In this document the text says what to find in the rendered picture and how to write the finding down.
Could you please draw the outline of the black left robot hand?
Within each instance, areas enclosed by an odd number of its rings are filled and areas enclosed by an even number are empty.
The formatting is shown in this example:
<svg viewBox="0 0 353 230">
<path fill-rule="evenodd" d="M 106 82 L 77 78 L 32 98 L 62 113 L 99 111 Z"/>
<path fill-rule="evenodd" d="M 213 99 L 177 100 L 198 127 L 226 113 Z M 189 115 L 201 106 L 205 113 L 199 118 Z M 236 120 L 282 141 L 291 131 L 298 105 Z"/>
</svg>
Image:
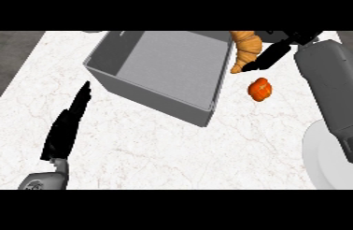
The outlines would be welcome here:
<svg viewBox="0 0 353 230">
<path fill-rule="evenodd" d="M 74 97 L 69 108 L 65 108 L 52 124 L 44 147 L 40 155 L 43 161 L 66 159 L 75 142 L 78 124 L 84 115 L 87 104 L 92 100 L 90 82 L 86 81 Z"/>
</svg>

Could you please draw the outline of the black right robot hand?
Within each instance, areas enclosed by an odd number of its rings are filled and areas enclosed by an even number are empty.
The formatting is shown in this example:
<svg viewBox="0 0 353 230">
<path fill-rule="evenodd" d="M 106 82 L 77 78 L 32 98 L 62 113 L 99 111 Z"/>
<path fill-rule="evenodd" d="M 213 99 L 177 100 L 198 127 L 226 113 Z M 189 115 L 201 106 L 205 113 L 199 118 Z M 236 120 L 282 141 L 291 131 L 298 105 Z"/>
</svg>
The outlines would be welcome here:
<svg viewBox="0 0 353 230">
<path fill-rule="evenodd" d="M 291 45 L 297 44 L 300 48 L 319 41 L 322 31 L 284 31 L 285 39 L 281 39 L 241 69 L 242 72 L 266 70 L 291 51 Z"/>
</svg>

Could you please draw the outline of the golden brown croissant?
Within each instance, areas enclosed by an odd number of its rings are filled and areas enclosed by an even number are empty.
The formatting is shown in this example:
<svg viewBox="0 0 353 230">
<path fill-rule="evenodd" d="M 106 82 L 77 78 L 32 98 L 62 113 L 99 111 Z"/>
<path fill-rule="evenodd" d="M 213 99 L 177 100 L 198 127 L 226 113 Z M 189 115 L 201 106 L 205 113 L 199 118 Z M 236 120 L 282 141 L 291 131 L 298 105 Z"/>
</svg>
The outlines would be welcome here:
<svg viewBox="0 0 353 230">
<path fill-rule="evenodd" d="M 236 45 L 236 61 L 230 73 L 242 71 L 244 66 L 254 62 L 261 52 L 261 39 L 254 31 L 232 31 L 232 39 Z"/>
</svg>

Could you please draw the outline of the grey open box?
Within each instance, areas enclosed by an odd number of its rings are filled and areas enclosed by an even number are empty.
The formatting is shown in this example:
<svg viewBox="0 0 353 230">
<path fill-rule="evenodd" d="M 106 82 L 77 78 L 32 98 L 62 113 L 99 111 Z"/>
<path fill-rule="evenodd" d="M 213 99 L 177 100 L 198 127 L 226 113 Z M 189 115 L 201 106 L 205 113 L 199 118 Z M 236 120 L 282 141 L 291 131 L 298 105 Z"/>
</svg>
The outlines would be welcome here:
<svg viewBox="0 0 353 230">
<path fill-rule="evenodd" d="M 230 53 L 226 31 L 111 31 L 84 66 L 111 93 L 204 127 Z"/>
</svg>

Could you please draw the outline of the white plate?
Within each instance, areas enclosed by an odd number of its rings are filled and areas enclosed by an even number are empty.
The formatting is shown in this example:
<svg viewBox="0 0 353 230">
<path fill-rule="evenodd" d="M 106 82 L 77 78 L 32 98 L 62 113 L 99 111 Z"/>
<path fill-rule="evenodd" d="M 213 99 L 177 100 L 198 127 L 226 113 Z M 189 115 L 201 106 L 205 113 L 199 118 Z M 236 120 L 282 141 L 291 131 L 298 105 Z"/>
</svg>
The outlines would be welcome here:
<svg viewBox="0 0 353 230">
<path fill-rule="evenodd" d="M 301 139 L 301 158 L 318 189 L 353 190 L 353 164 L 347 162 L 338 139 L 323 120 L 309 126 Z"/>
</svg>

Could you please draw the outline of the small orange pumpkin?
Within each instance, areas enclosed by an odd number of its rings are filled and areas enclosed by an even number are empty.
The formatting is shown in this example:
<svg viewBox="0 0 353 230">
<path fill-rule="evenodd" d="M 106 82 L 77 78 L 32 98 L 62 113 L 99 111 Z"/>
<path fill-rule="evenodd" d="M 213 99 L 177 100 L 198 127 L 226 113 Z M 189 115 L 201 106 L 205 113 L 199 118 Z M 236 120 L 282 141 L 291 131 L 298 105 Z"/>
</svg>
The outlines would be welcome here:
<svg viewBox="0 0 353 230">
<path fill-rule="evenodd" d="M 258 78 L 248 86 L 248 94 L 261 102 L 272 94 L 272 85 L 266 78 Z"/>
</svg>

